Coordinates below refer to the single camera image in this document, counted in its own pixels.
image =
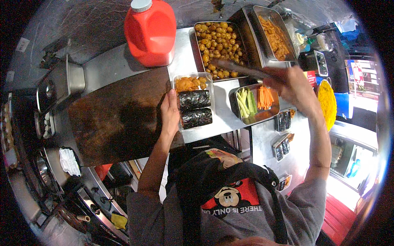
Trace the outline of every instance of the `black apron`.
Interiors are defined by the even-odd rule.
[[[169,182],[177,185],[178,199],[183,213],[184,245],[201,245],[201,205],[205,204],[223,186],[251,178],[263,185],[272,195],[275,242],[287,244],[287,230],[279,206],[275,186],[278,177],[272,169],[242,162],[227,169],[218,158],[201,152],[170,174]]]

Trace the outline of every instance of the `shredded yellow egg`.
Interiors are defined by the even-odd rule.
[[[327,81],[322,81],[319,87],[318,100],[323,111],[327,130],[329,131],[336,119],[336,100],[334,91]]]

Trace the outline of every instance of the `yellow cloth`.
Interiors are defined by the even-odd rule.
[[[112,213],[111,222],[116,229],[126,229],[127,218],[124,216]]]
[[[327,130],[329,131],[335,123],[336,100],[334,91],[326,80],[323,80],[319,86],[318,100],[323,111]]]

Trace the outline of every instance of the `metal tongs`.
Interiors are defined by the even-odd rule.
[[[266,79],[266,78],[271,78],[271,79],[279,80],[279,81],[281,80],[277,76],[264,73],[263,71],[258,70],[258,69],[252,69],[252,68],[239,66],[239,65],[237,65],[234,62],[231,62],[229,60],[222,60],[222,59],[214,58],[214,59],[212,59],[212,61],[210,63],[212,65],[214,65],[214,66],[217,66],[217,67],[221,68],[221,69],[226,69],[226,70],[229,70],[229,71],[237,71],[237,72],[239,72],[241,74],[245,74],[245,75],[254,77],[254,78],[257,79],[257,81],[259,83],[262,83],[262,80]]]

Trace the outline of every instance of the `wooden cutting board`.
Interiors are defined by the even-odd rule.
[[[160,105],[170,89],[167,67],[161,67],[73,102],[68,113],[84,166],[148,157],[160,135]],[[181,146],[183,137],[178,132],[171,149]]]

